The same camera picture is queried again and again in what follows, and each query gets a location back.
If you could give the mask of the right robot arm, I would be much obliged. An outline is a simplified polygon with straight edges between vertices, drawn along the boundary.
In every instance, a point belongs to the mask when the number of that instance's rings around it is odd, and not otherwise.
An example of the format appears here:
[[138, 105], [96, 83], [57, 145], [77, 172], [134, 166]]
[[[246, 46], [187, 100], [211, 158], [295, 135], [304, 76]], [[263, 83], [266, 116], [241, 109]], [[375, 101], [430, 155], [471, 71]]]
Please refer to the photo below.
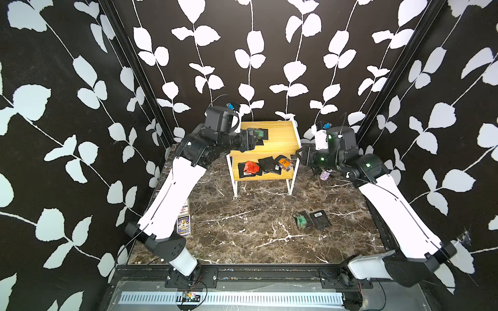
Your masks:
[[347, 269], [352, 276], [411, 287], [456, 255], [454, 243], [443, 243], [413, 210], [384, 162], [375, 154], [360, 154], [352, 128], [319, 122], [310, 132], [313, 143], [297, 151], [299, 162], [319, 171], [338, 172], [352, 182], [394, 238], [394, 248], [385, 253], [350, 259]]

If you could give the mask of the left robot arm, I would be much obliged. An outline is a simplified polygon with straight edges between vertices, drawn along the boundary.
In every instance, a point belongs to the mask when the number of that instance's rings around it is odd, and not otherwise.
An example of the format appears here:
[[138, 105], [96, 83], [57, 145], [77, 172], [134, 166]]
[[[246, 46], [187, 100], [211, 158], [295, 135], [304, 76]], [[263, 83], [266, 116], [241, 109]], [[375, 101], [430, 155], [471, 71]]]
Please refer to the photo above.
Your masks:
[[125, 228], [132, 240], [143, 243], [184, 277], [194, 276], [198, 262], [185, 247], [186, 239], [176, 231], [181, 209], [216, 159], [232, 150], [255, 149], [255, 131], [240, 128], [240, 111], [237, 102], [207, 108], [205, 121], [177, 147], [170, 173], [148, 210]]

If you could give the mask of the black barcode tea bag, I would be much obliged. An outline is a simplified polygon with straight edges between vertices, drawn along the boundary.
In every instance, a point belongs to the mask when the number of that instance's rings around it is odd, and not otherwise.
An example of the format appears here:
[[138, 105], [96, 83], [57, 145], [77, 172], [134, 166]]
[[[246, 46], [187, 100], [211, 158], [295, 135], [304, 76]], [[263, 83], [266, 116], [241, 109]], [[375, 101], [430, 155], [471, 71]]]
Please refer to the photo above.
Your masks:
[[323, 230], [331, 226], [331, 223], [324, 210], [315, 211], [310, 213], [312, 223], [317, 230]]

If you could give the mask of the black tea bag lower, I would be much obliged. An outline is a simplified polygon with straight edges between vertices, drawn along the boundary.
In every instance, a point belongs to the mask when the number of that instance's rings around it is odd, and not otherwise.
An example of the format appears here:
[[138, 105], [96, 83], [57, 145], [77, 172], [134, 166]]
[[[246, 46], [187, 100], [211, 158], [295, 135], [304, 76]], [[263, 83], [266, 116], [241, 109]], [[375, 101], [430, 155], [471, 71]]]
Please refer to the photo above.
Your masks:
[[264, 174], [281, 174], [281, 167], [273, 157], [258, 159], [258, 164]]

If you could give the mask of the orange label tea bag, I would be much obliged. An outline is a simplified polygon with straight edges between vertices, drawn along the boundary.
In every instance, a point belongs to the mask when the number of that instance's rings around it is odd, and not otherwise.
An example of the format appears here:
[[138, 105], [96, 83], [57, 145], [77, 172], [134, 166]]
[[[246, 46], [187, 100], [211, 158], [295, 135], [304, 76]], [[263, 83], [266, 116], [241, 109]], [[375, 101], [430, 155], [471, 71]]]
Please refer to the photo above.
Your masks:
[[284, 155], [279, 155], [275, 159], [275, 163], [277, 164], [278, 167], [281, 168], [281, 170], [286, 172], [289, 172], [291, 169], [294, 168], [294, 162], [292, 161], [292, 159]]

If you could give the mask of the red tea bag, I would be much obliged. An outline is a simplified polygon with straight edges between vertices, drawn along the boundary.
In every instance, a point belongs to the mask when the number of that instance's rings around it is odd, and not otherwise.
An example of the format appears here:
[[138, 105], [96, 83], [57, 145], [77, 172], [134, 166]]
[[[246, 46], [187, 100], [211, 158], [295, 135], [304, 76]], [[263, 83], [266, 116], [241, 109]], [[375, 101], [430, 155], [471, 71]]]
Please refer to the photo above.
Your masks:
[[248, 161], [245, 163], [243, 173], [244, 175], [258, 175], [260, 171], [260, 166], [258, 163], [253, 161]]

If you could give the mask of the wooden two-tier metal shelf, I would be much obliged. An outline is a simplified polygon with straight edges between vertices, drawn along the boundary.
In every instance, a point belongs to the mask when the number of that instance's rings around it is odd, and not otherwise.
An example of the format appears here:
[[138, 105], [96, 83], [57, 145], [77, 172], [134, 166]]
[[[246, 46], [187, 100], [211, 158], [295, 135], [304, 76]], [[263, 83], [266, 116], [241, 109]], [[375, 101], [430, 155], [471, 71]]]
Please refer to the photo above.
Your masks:
[[233, 188], [233, 197], [238, 197], [238, 183], [240, 181], [264, 181], [284, 180], [287, 183], [287, 192], [293, 193], [294, 183], [297, 176], [299, 164], [290, 171], [282, 171], [281, 174], [264, 173], [260, 176], [241, 178], [239, 176], [238, 164], [247, 161], [258, 162], [260, 159], [278, 156], [290, 158], [301, 148], [301, 142], [297, 127], [292, 121], [254, 121], [241, 123], [243, 130], [249, 128], [260, 128], [268, 130], [268, 139], [254, 150], [240, 152], [234, 150], [226, 156]]

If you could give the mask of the small green tea bag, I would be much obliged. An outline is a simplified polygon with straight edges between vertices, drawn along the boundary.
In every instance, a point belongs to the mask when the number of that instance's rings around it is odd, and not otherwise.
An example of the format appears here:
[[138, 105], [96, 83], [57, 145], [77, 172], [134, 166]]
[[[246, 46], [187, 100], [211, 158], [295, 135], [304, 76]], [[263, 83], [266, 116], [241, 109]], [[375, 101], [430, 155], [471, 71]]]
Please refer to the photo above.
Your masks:
[[312, 229], [314, 227], [314, 223], [306, 211], [295, 213], [293, 218], [299, 230]]

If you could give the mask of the green label tea bag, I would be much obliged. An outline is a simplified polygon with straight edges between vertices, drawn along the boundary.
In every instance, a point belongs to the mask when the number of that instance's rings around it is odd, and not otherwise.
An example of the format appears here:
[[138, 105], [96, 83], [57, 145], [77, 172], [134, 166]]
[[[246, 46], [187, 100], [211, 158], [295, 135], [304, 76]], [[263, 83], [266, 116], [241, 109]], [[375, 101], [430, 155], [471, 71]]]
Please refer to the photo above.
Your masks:
[[253, 128], [254, 143], [256, 146], [264, 145], [264, 141], [269, 140], [268, 129]]

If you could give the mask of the small green circuit board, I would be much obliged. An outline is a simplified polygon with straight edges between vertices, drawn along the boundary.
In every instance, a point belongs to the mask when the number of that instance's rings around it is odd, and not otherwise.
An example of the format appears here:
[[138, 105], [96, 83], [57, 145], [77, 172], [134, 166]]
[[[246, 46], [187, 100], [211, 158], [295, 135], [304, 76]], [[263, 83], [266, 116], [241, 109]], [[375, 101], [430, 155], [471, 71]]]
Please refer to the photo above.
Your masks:
[[184, 292], [182, 294], [182, 303], [199, 303], [201, 295], [196, 292]]

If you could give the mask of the purple glitter microphone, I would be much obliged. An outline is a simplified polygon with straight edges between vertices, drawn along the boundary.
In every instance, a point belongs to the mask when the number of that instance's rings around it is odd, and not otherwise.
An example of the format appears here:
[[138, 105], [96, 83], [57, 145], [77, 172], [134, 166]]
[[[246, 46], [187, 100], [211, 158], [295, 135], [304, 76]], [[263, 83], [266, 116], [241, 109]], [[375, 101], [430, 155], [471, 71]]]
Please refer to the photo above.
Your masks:
[[321, 179], [322, 181], [327, 181], [327, 180], [329, 179], [330, 175], [331, 175], [331, 173], [330, 173], [330, 172], [328, 172], [328, 171], [322, 171], [322, 172], [320, 173], [320, 179]]

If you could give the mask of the colourful card on floor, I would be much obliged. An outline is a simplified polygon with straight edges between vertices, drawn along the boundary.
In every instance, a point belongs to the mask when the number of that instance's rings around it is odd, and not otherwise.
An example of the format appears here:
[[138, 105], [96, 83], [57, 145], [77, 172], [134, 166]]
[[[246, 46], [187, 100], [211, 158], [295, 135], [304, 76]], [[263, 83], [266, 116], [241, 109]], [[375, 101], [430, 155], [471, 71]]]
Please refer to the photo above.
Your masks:
[[191, 234], [191, 214], [189, 200], [183, 204], [176, 221], [176, 232], [181, 236], [189, 236]]

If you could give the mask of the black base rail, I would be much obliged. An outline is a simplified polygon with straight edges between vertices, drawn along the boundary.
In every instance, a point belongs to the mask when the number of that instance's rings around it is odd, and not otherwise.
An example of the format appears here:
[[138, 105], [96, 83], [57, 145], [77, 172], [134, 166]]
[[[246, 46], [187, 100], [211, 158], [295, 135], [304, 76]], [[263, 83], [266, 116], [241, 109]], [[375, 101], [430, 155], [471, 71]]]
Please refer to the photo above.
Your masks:
[[222, 282], [317, 282], [323, 289], [354, 292], [372, 289], [375, 282], [393, 280], [367, 277], [353, 278], [345, 264], [201, 264], [192, 276], [184, 276], [168, 264], [120, 265], [110, 282], [159, 282], [166, 288], [206, 285], [221, 288]]

